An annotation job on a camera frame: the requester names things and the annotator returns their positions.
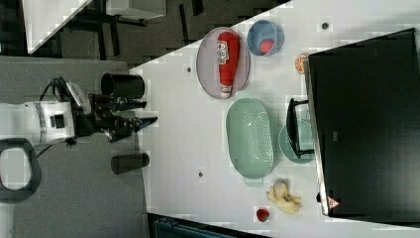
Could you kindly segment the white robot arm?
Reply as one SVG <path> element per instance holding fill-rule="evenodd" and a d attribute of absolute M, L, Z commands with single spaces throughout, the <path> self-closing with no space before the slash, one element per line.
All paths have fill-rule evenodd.
<path fill-rule="evenodd" d="M 154 124 L 151 117 L 124 117 L 123 111 L 144 108 L 139 99 L 84 94 L 81 88 L 58 77 L 50 81 L 46 90 L 53 100 L 3 103 L 1 105 L 1 138 L 24 138 L 33 146 L 66 142 L 74 145 L 81 137 L 104 134 L 111 143 L 131 136 Z"/>

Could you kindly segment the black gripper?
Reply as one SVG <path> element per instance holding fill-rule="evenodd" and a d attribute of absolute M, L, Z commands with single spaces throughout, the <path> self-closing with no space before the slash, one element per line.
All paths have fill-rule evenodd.
<path fill-rule="evenodd" d="M 158 119 L 156 116 L 144 118 L 120 116 L 118 112 L 145 108 L 147 102 L 105 94 L 86 95 L 75 83 L 70 85 L 70 106 L 74 127 L 71 143 L 95 133 L 103 133 L 110 143 L 114 143 L 152 125 Z"/>

